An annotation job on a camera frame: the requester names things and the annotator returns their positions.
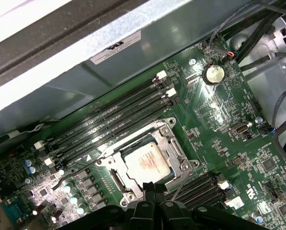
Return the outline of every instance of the black ram slot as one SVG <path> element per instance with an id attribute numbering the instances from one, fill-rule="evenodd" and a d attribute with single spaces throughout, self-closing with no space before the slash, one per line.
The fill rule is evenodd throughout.
<path id="1" fill-rule="evenodd" d="M 123 110 L 128 111 L 133 109 L 133 107 L 137 106 L 137 104 L 143 103 L 144 101 L 146 101 L 146 98 L 150 98 L 152 96 L 155 96 L 158 93 L 158 90 L 153 90 L 151 92 L 147 92 L 146 94 L 140 96 L 139 98 L 135 99 L 134 101 L 131 101 L 130 104 L 125 105 L 122 108 L 119 108 L 117 110 L 115 110 L 113 113 L 107 113 L 107 115 L 105 115 L 104 117 L 100 117 L 98 121 L 88 125 L 87 127 L 81 129 L 79 132 L 75 133 L 74 135 L 69 135 L 67 136 L 65 139 L 61 140 L 62 142 L 57 142 L 56 144 L 58 145 L 63 145 L 66 142 L 72 142 L 76 139 L 76 137 L 80 134 L 83 134 L 84 132 L 88 131 L 88 130 L 92 130 L 94 128 L 96 128 L 97 126 L 101 125 L 101 123 L 103 123 L 105 120 L 109 120 L 114 118 L 115 116 L 119 115 L 120 113 L 123 112 Z"/>
<path id="2" fill-rule="evenodd" d="M 145 82 L 144 84 L 136 87 L 135 89 L 133 89 L 133 90 L 127 92 L 126 94 L 122 95 L 121 97 L 117 98 L 116 100 L 113 100 L 110 103 L 108 103 L 108 104 L 104 105 L 103 107 L 99 108 L 99 110 L 94 111 L 94 112 L 92 112 L 91 114 L 89 114 L 87 116 L 84 116 L 79 121 L 75 122 L 71 126 L 67 127 L 66 129 L 64 129 L 63 131 L 61 131 L 57 135 L 55 135 L 54 138 L 58 138 L 59 136 L 68 133 L 70 130 L 74 129 L 76 126 L 80 125 L 81 123 L 84 123 L 84 122 L 88 121 L 89 119 L 93 118 L 95 115 L 97 115 L 99 113 L 102 113 L 105 110 L 110 109 L 110 107 L 115 106 L 115 105 L 121 103 L 122 101 L 130 99 L 131 97 L 137 95 L 141 91 L 149 88 L 153 84 L 154 83 L 152 81 L 150 81 L 150 80 Z"/>
<path id="3" fill-rule="evenodd" d="M 183 196 L 192 190 L 193 186 L 199 186 L 200 184 L 205 184 L 206 182 L 210 181 L 208 175 L 204 174 L 197 178 L 194 178 L 192 181 L 186 183 L 183 187 L 181 192 L 179 193 L 178 197 Z M 167 199 L 171 199 L 177 190 L 174 190 L 166 195 Z"/>
<path id="4" fill-rule="evenodd" d="M 218 203 L 223 202 L 223 197 L 220 194 L 216 194 L 214 196 L 208 197 L 205 201 L 197 202 L 197 201 L 191 201 L 188 202 L 185 207 L 187 210 L 192 210 L 194 207 L 198 205 L 210 205 L 210 206 L 215 206 Z"/>
<path id="5" fill-rule="evenodd" d="M 168 101 L 167 103 L 165 104 L 162 104 L 162 106 L 160 107 L 157 107 L 156 110 L 154 111 L 150 111 L 149 113 L 142 113 L 143 115 L 141 117 L 139 117 L 139 119 L 135 120 L 135 123 L 139 123 L 145 119 L 147 119 L 148 117 L 152 116 L 152 115 L 155 115 L 161 111 L 163 111 L 165 108 L 169 108 L 171 107 L 172 105 L 175 104 L 175 100 L 172 99 L 170 101 Z M 115 136 L 118 136 L 118 135 L 121 135 L 123 134 L 125 131 L 129 130 L 129 128 L 131 128 L 133 126 L 133 124 L 129 124 L 127 126 L 124 126 L 122 127 L 120 130 L 118 130 L 117 133 L 114 133 L 110 136 L 106 136 L 98 141 L 96 141 L 94 144 L 90 145 L 89 147 L 87 147 L 86 149 L 83 149 L 82 151 L 80 151 L 78 154 L 76 154 L 76 156 L 72 157 L 71 159 L 66 159 L 62 162 L 62 167 L 63 166 L 66 166 L 68 163 L 71 163 L 73 162 L 74 160 L 76 160 L 77 158 L 81 157 L 81 156 L 84 156 L 85 154 L 93 151 L 95 148 L 99 147 L 100 145 L 108 142 L 112 137 L 115 137 Z"/>
<path id="6" fill-rule="evenodd" d="M 141 112 L 141 109 L 144 109 L 144 110 L 146 110 L 146 108 L 148 109 L 148 107 L 153 106 L 154 104 L 158 103 L 160 99 L 161 99 L 161 96 L 153 98 L 147 104 L 144 104 L 142 107 L 137 108 L 134 113 L 131 113 L 131 114 L 126 115 L 125 117 L 122 117 L 122 120 L 120 120 L 120 119 L 116 120 L 116 121 L 102 127 L 100 130 L 98 130 L 94 133 L 91 133 L 90 135 L 84 137 L 83 139 L 79 140 L 75 144 L 69 145 L 68 147 L 66 147 L 66 149 L 63 149 L 62 151 L 66 155 L 69 154 L 69 152 L 75 150 L 76 147 L 78 147 L 80 145 L 85 145 L 85 144 L 89 143 L 91 141 L 91 139 L 93 139 L 97 136 L 103 135 L 104 133 L 110 131 L 110 129 L 116 129 L 117 127 L 121 126 L 123 123 L 127 123 L 127 121 L 125 121 L 125 120 L 128 120 L 128 122 L 131 121 L 131 119 L 133 119 L 133 117 L 135 117 L 138 114 L 138 112 L 139 113 Z"/>

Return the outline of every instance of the gray cable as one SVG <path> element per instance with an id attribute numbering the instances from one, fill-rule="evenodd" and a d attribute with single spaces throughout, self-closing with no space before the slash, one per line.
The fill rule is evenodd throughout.
<path id="1" fill-rule="evenodd" d="M 274 113 L 273 113 L 273 117 L 272 117 L 272 127 L 276 127 L 276 118 L 277 118 L 277 114 L 278 114 L 278 110 L 283 102 L 283 100 L 286 98 L 286 91 L 283 92 L 283 94 L 281 94 L 281 96 L 278 98 L 275 108 L 274 108 Z"/>

